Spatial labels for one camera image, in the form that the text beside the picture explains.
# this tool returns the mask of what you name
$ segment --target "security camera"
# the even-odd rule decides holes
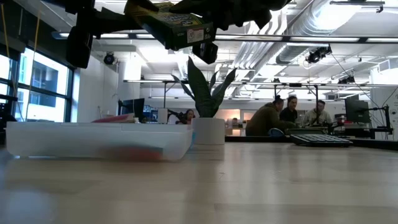
[[[106,65],[113,65],[116,63],[116,59],[113,56],[113,52],[107,52],[104,58],[104,63]]]

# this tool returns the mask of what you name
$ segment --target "keyboard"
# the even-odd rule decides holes
[[[292,142],[298,146],[311,147],[348,147],[352,142],[327,134],[292,134]]]

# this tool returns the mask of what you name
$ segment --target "ceiling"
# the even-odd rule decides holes
[[[57,6],[49,3],[42,3],[39,0],[15,1],[33,14],[37,14],[38,10],[40,10],[42,13],[42,20],[60,32],[68,32],[71,27],[75,25],[76,16],[67,14],[63,9]],[[311,2],[311,0],[295,0],[295,3],[297,3],[295,7],[284,10],[288,29],[299,22],[299,20],[292,22],[292,19],[298,15],[309,2]],[[331,31],[328,35],[398,36],[396,32],[398,30],[398,22],[393,22],[398,21],[397,1],[387,0],[386,2],[384,11],[381,13],[376,13],[378,7],[359,7],[352,17],[343,23],[342,26]],[[106,7],[114,12],[123,13],[124,2],[121,0],[96,0],[95,8],[101,10],[102,7]],[[243,27],[230,26],[227,31],[218,30],[218,33],[247,34],[250,26],[253,26],[253,24],[249,23]],[[168,51],[164,49],[163,45],[156,40],[96,40],[93,44],[95,45],[93,54],[100,57],[105,54],[105,48],[115,47],[117,45],[122,45],[123,47],[131,45],[137,47],[143,59],[146,61],[142,66],[142,75],[150,76],[151,74],[160,73],[171,74],[173,70],[178,70],[175,55],[168,54]],[[219,47],[218,60],[216,63],[207,65],[199,58],[192,56],[195,65],[201,70],[214,72],[217,63],[231,64],[239,51],[242,50],[242,42],[238,41],[217,41],[215,44]],[[263,58],[267,56],[272,47],[262,55]],[[331,49],[336,59],[329,55],[319,63],[311,65],[310,68],[308,68],[308,64],[304,62],[304,58],[308,55],[308,52],[303,52],[299,57],[296,57],[294,61],[287,64],[283,70],[276,74],[272,74],[271,77],[281,77],[280,73],[282,72],[284,75],[283,79],[286,82],[305,82],[308,80],[308,77],[311,77],[311,81],[327,82],[327,80],[330,80],[330,77],[344,72],[340,65],[337,64],[336,61],[338,61],[345,70],[352,70],[355,68],[354,71],[357,82],[366,82],[368,81],[369,68],[377,65],[378,62],[383,62],[395,56],[398,57],[398,45],[394,44],[331,44]],[[124,60],[130,57],[130,52],[115,52],[115,56],[120,60]],[[259,73],[258,66],[255,66],[253,69],[256,70],[255,73]],[[258,77],[261,78],[263,74],[264,71],[259,73]]]

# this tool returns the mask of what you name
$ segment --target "wooden table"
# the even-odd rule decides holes
[[[397,223],[398,154],[290,143],[196,147],[179,162],[7,159],[0,223]]]

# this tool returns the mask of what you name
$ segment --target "white plant pot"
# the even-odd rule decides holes
[[[195,144],[224,145],[225,121],[217,118],[193,118],[192,128]]]

